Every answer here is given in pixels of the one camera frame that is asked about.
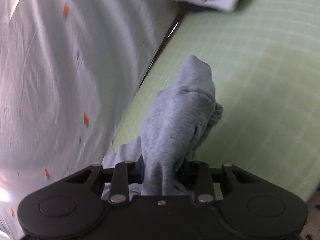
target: gray cloth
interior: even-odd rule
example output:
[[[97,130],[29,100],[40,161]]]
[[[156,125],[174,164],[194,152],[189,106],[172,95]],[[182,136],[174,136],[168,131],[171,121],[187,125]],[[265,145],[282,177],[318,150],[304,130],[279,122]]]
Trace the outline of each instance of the gray cloth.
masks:
[[[221,119],[222,111],[215,101],[209,65],[190,56],[170,86],[157,93],[140,137],[105,156],[102,165],[110,168],[122,161],[137,161],[142,154],[144,182],[130,189],[142,195],[181,194],[175,189],[174,174],[184,158],[194,160],[195,150]]]

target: circular cover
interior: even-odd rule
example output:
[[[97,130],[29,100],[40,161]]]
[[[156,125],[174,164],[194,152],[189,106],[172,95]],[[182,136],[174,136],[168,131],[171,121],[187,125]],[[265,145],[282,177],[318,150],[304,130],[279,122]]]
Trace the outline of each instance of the circular cover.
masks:
[[[102,211],[101,199],[83,185],[56,183],[24,198],[18,207],[18,218],[32,236],[68,239],[85,232]]]
[[[226,196],[221,213],[233,229],[261,238],[293,234],[302,228],[308,215],[304,202],[296,195],[278,187],[252,184]]]
[[[43,200],[39,209],[48,217],[65,217],[71,214],[77,207],[75,200],[64,196],[53,196]]]

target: white bedsheet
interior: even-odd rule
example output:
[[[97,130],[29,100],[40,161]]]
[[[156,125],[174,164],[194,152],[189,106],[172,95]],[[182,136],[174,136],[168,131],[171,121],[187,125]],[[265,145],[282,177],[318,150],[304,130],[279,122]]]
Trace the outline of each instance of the white bedsheet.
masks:
[[[0,230],[11,239],[23,236],[23,197],[101,162],[176,14],[165,0],[0,0]]]

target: orange dot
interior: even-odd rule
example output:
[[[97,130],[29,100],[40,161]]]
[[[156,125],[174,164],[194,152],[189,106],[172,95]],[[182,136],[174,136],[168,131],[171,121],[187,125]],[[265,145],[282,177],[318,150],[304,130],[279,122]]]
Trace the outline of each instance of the orange dot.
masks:
[[[89,120],[88,116],[86,115],[86,113],[83,114],[83,122],[86,126],[89,126],[90,120]]]
[[[64,7],[63,7],[63,13],[62,13],[62,15],[63,15],[65,18],[67,18],[68,14],[69,14],[69,6],[68,6],[67,3],[65,3],[65,5],[64,5]]]
[[[47,169],[44,169],[44,173],[45,173],[46,177],[49,179],[50,178],[50,173],[48,172]]]

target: floor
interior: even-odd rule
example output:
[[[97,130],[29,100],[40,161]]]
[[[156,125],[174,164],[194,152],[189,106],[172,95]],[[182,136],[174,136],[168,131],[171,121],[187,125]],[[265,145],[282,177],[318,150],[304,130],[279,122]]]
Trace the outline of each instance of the floor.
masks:
[[[301,232],[302,239],[320,240],[320,190],[308,201],[309,216]]]

